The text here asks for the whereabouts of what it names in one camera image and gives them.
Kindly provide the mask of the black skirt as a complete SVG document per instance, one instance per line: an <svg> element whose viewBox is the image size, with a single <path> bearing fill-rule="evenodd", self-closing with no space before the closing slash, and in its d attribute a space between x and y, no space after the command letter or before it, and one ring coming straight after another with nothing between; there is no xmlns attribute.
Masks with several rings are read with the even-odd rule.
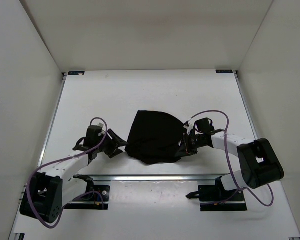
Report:
<svg viewBox="0 0 300 240"><path fill-rule="evenodd" d="M184 124L171 114L139 110L134 118L125 152L146 165L176 163Z"/></svg>

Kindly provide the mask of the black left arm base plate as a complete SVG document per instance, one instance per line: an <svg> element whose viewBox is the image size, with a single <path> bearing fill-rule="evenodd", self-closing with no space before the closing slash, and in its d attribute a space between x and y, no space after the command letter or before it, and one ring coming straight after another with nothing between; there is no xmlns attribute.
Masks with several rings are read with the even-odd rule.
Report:
<svg viewBox="0 0 300 240"><path fill-rule="evenodd" d="M109 208L111 184L109 181L98 181L92 177L80 176L77 178L87 183L86 194L76 198L65 205L66 210L100 210L105 211Z"/></svg>

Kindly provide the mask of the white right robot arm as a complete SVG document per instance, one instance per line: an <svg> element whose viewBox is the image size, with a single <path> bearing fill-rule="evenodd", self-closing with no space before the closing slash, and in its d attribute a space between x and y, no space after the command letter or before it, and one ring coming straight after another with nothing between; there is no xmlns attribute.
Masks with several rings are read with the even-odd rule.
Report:
<svg viewBox="0 0 300 240"><path fill-rule="evenodd" d="M209 118L197 120L194 125L184 124L186 133L180 142L180 156L187 157L198 153L199 148L210 147L223 150L226 156L238 158L240 170L233 171L216 179L214 195L226 200L233 190L257 189L284 178L284 169L266 138L247 139L215 129Z"/></svg>

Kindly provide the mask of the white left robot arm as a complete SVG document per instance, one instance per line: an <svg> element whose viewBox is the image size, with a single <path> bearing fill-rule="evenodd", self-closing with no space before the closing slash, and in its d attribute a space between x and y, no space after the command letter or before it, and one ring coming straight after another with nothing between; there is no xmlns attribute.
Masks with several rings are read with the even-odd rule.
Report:
<svg viewBox="0 0 300 240"><path fill-rule="evenodd" d="M52 229L59 223L65 207L76 201L93 201L97 207L105 207L106 190L95 187L89 175L80 174L98 154L110 159L123 153L127 146L111 129L102 125L90 125L86 135L80 138L73 150L79 153L40 166L28 179L19 212L23 216L39 220Z"/></svg>

